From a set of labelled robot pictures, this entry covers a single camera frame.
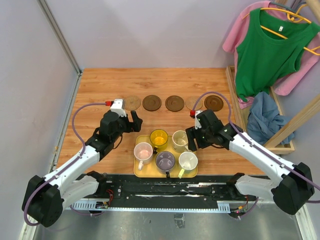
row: wooden floor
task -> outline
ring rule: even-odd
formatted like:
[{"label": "wooden floor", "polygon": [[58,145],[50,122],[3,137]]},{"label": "wooden floor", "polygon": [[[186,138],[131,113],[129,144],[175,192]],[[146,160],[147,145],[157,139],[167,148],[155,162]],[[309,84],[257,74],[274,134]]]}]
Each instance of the wooden floor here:
[{"label": "wooden floor", "polygon": [[[166,109],[166,98],[171,95],[200,96],[207,91],[217,91],[230,101],[225,68],[87,68],[84,70],[72,115],[84,104],[103,103],[116,98],[137,95],[143,100],[147,95],[157,95],[162,100],[159,110],[146,111],[142,105],[136,110],[143,119],[141,132],[125,133],[121,145],[111,151],[102,161],[87,170],[110,174],[133,174],[135,141],[139,135],[149,135],[154,129],[163,129],[169,135],[177,130],[194,126],[190,110],[179,112]],[[80,111],[75,127],[86,141],[100,124],[106,106],[90,106]],[[224,104],[217,116],[227,123],[228,106]],[[70,159],[80,148],[81,142],[68,124],[58,167]],[[235,173],[263,174],[258,168],[239,155],[225,149],[208,147],[197,151],[198,174],[229,175]]]}]

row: coaster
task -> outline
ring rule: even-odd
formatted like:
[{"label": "coaster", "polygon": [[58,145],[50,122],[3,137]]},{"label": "coaster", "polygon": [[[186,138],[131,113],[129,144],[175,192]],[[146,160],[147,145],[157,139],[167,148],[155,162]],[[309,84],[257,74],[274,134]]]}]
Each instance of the coaster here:
[{"label": "coaster", "polygon": [[170,96],[165,100],[165,106],[171,112],[179,112],[185,106],[185,101],[180,96]]},{"label": "coaster", "polygon": [[217,112],[223,108],[224,102],[222,101],[221,97],[216,95],[211,95],[205,98],[204,106],[207,109],[211,109],[212,111]]},{"label": "coaster", "polygon": [[124,109],[128,111],[137,110],[141,105],[141,99],[135,95],[127,96],[124,101]]},{"label": "coaster", "polygon": [[156,95],[146,96],[142,101],[145,110],[153,112],[161,107],[161,99]]},{"label": "coaster", "polygon": [[[198,100],[199,97],[197,96],[190,96],[185,100],[185,105],[188,109],[192,110],[192,108],[194,107],[194,105],[196,104],[196,101]],[[200,99],[200,101],[198,102],[198,104],[195,106],[195,111],[199,110],[200,108],[202,108],[203,106],[203,102]]]}]

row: white wall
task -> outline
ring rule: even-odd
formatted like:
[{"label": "white wall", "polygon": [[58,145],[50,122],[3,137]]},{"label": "white wall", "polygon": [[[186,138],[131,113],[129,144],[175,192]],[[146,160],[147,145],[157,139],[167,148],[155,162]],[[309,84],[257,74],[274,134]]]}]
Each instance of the white wall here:
[{"label": "white wall", "polygon": [[49,170],[76,73],[36,0],[0,1],[0,239],[17,240],[28,180]]},{"label": "white wall", "polygon": [[[310,11],[302,13],[306,18],[315,21]],[[283,112],[293,117],[316,95],[320,94],[320,62],[304,76],[303,80],[288,95],[280,97]],[[320,112],[295,132],[295,152],[285,158],[294,163],[304,162],[311,168],[313,181],[320,185]],[[312,200],[320,200],[320,192],[315,190]],[[320,204],[307,205],[312,223],[320,239]]]},{"label": "white wall", "polygon": [[225,67],[223,40],[255,0],[47,0],[81,68]]}]

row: white cup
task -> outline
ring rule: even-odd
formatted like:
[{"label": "white cup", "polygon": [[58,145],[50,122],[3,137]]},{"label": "white cup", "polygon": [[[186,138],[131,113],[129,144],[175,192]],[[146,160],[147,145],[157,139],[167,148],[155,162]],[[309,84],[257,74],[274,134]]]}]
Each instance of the white cup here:
[{"label": "white cup", "polygon": [[139,161],[139,170],[142,170],[143,165],[151,163],[153,151],[153,147],[147,142],[140,142],[134,147],[133,153],[135,158]]},{"label": "white cup", "polygon": [[177,153],[189,151],[188,137],[185,131],[179,130],[172,135],[172,147]]},{"label": "white cup", "polygon": [[179,157],[179,165],[182,168],[178,174],[178,178],[182,178],[184,173],[190,173],[198,165],[197,156],[190,151],[181,153]]}]

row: yellow tray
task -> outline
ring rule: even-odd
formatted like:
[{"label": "yellow tray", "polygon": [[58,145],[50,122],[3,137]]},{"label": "yellow tray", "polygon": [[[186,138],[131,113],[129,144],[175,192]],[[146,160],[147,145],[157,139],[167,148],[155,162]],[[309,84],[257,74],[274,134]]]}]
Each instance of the yellow tray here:
[{"label": "yellow tray", "polygon": [[[181,167],[179,166],[179,157],[181,155],[180,152],[176,152],[172,147],[172,135],[168,136],[168,144],[164,151],[168,151],[174,155],[175,158],[175,164],[173,166],[173,169],[170,172],[170,178],[177,178],[178,174],[181,170]],[[139,143],[149,143],[150,142],[150,136],[149,135],[140,135],[135,140],[135,145]],[[157,165],[156,165],[156,154],[153,155],[151,163],[147,165],[143,165],[142,170],[138,169],[138,161],[136,158],[134,158],[134,164],[133,164],[133,172],[134,175],[136,175],[139,178],[165,178],[166,174],[159,172]],[[192,170],[189,173],[184,173],[183,178],[193,178],[198,173],[198,166],[194,170]]]}]

